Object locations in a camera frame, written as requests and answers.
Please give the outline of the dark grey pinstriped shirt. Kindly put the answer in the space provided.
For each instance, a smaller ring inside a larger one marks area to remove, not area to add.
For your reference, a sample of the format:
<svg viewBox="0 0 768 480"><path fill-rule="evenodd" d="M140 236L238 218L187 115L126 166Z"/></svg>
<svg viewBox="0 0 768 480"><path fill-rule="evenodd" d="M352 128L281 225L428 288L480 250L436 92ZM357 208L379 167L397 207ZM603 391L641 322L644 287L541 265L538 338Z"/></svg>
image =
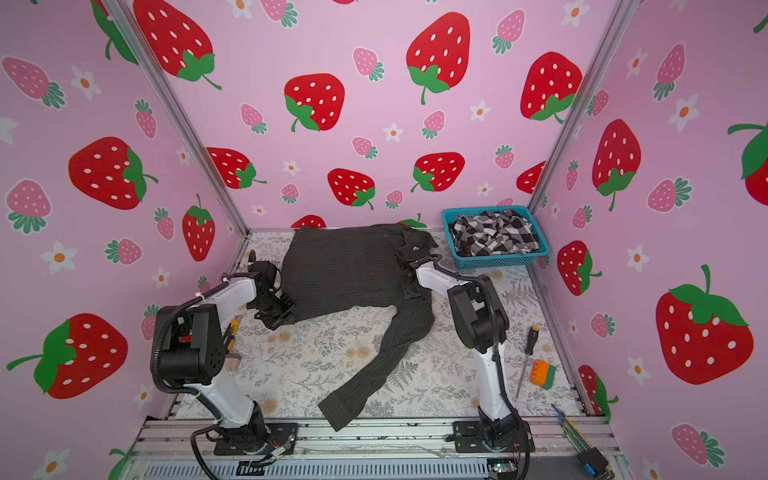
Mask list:
<svg viewBox="0 0 768 480"><path fill-rule="evenodd" d="M401 224L296 231L282 262L282 291L293 302L294 321L352 307L396 309L378 354L319 408L335 431L364 409L410 346L432 329L432 293L405 276L395 257L395 240L430 233Z"/></svg>

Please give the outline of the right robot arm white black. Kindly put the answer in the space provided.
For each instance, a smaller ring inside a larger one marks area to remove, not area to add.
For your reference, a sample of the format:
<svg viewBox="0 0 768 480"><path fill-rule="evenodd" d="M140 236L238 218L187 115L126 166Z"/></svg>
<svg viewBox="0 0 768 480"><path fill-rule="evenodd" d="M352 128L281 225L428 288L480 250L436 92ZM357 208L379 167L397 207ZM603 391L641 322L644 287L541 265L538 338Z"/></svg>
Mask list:
<svg viewBox="0 0 768 480"><path fill-rule="evenodd" d="M427 247L398 247L396 257L420 288L448 300L455 331L472 351L481 385L476 436L490 450L506 448L524 431L524 422L507 391L503 359L509 318L492 280L443 266Z"/></svg>

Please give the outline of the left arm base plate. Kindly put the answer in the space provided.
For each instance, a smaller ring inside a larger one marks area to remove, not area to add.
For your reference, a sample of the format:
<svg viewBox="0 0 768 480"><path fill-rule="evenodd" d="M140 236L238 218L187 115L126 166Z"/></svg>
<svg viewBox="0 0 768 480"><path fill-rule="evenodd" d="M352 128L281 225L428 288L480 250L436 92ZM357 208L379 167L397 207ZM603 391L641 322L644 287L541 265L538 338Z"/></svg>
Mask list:
<svg viewBox="0 0 768 480"><path fill-rule="evenodd" d="M270 455L277 450L278 455L291 455L298 437L298 423L266 423L261 426L240 428L218 428L219 434L214 448L216 456Z"/></svg>

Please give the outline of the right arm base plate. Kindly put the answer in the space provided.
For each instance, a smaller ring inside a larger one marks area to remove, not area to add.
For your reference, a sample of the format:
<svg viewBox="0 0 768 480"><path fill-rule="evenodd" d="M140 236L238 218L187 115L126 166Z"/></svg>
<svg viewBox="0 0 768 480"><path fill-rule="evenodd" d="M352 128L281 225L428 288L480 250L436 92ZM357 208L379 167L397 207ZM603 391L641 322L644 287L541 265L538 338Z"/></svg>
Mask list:
<svg viewBox="0 0 768 480"><path fill-rule="evenodd" d="M488 424L480 420L456 421L446 442L459 453L534 453L536 446L526 422Z"/></svg>

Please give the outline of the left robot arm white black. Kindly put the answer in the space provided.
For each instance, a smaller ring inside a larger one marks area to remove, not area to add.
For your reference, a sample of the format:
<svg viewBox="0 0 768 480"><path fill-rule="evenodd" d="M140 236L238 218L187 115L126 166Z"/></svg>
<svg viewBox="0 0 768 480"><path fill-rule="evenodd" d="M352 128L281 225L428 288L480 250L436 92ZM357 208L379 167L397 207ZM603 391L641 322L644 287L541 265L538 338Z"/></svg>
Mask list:
<svg viewBox="0 0 768 480"><path fill-rule="evenodd" d="M282 317L290 307L277 297L273 273L239 273L208 293L159 311L150 373L166 394L186 394L214 417L225 438L263 444L269 435L258 404L246 396L226 371L225 357L234 339L226 323L241 306Z"/></svg>

